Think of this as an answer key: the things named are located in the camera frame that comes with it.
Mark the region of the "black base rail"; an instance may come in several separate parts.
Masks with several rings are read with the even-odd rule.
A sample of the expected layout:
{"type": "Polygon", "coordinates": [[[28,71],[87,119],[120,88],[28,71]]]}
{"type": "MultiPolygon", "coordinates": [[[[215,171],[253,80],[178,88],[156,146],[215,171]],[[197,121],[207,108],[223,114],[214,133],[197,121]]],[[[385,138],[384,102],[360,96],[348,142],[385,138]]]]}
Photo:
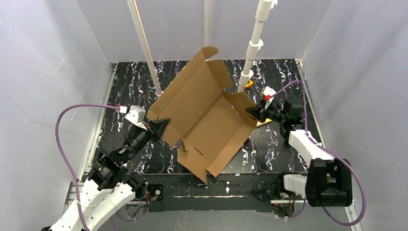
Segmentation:
{"type": "Polygon", "coordinates": [[[193,174],[144,174],[152,197],[150,212],[255,210],[270,212],[274,205],[293,200],[275,192],[277,173],[220,174],[207,176],[207,184],[193,174]]]}

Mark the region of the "white wooden corner post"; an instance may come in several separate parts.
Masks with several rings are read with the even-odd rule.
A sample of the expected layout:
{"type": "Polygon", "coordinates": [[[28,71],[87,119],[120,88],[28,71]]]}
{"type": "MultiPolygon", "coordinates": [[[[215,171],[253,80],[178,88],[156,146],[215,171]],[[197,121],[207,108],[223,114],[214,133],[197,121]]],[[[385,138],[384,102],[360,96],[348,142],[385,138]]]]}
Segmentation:
{"type": "Polygon", "coordinates": [[[152,60],[152,55],[149,49],[148,41],[144,32],[142,20],[140,17],[140,13],[138,10],[137,2],[135,0],[127,0],[128,7],[132,16],[132,20],[134,23],[134,26],[136,28],[138,38],[140,41],[140,45],[144,54],[144,57],[146,59],[150,74],[151,74],[151,79],[153,81],[155,91],[156,91],[156,96],[160,97],[162,94],[161,86],[159,83],[159,79],[157,76],[157,71],[155,69],[153,60],[152,60]]]}

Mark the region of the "cream cylindrical stick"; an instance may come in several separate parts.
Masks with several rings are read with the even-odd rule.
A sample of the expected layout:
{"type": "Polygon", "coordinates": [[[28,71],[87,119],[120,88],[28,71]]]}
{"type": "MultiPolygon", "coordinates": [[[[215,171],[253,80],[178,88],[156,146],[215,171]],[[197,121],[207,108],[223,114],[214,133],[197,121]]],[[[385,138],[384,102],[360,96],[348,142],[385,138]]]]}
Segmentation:
{"type": "Polygon", "coordinates": [[[265,125],[265,124],[268,124],[268,123],[270,123],[270,122],[272,122],[271,119],[266,119],[266,120],[263,121],[263,122],[259,121],[259,122],[257,122],[256,127],[258,128],[258,127],[263,126],[263,125],[265,125]]]}

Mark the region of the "brown cardboard box sheet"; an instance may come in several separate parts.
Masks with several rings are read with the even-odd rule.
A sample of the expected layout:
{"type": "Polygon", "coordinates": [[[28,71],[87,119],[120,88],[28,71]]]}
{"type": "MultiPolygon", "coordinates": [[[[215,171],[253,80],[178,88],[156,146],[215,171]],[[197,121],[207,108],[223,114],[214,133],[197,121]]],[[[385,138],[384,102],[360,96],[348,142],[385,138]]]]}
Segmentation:
{"type": "Polygon", "coordinates": [[[177,161],[202,182],[218,176],[256,128],[247,113],[254,102],[244,92],[230,93],[233,82],[218,49],[202,47],[152,104],[151,120],[170,119],[162,139],[181,143],[177,161]]]}

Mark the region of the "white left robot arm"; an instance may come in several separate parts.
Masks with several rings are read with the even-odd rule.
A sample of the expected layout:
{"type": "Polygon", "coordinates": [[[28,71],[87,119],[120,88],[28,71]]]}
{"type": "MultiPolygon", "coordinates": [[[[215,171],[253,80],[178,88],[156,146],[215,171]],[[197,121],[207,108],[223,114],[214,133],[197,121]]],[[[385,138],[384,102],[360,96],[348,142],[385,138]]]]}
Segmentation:
{"type": "Polygon", "coordinates": [[[131,126],[128,136],[121,137],[120,146],[92,166],[76,200],[62,217],[43,230],[96,231],[127,202],[147,198],[147,180],[138,173],[128,174],[126,165],[149,141],[160,141],[170,121],[145,118],[145,128],[131,126]]]}

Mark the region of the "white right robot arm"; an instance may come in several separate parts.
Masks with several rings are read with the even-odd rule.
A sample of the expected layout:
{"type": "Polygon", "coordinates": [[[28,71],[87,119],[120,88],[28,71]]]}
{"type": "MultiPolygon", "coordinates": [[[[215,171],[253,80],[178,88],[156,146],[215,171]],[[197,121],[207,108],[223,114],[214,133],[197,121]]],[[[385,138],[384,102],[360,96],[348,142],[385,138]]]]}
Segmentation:
{"type": "Polygon", "coordinates": [[[259,122],[277,122],[285,145],[295,149],[307,163],[307,175],[284,173],[282,189],[305,198],[312,207],[347,207],[353,201],[351,170],[348,161],[332,157],[306,128],[307,103],[289,95],[283,105],[267,95],[246,109],[259,122]]]}

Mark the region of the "yellow tape measure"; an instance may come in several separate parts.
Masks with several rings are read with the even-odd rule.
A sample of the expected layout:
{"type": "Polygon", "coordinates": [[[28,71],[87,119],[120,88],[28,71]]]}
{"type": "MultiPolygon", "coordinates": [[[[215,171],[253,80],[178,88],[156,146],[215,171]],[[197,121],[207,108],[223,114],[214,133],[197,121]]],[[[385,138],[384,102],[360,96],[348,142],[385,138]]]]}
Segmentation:
{"type": "Polygon", "coordinates": [[[245,85],[245,88],[248,89],[254,85],[254,82],[250,79],[248,80],[247,84],[245,85]]]}

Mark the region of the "white PVC pipe frame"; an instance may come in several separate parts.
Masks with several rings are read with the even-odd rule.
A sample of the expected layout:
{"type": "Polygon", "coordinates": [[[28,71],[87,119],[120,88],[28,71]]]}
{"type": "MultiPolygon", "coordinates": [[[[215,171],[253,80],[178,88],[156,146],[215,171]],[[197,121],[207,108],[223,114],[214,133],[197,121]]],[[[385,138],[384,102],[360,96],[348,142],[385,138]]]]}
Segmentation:
{"type": "MultiPolygon", "coordinates": [[[[211,1],[204,1],[204,46],[209,46],[210,37],[210,3],[211,1]]],[[[246,88],[247,83],[254,76],[252,71],[253,61],[259,50],[264,46],[262,41],[261,33],[268,18],[269,12],[278,4],[276,0],[260,0],[258,2],[256,14],[255,14],[255,25],[253,28],[251,39],[248,43],[247,51],[245,54],[245,63],[241,71],[237,92],[243,92],[246,88]]]]}

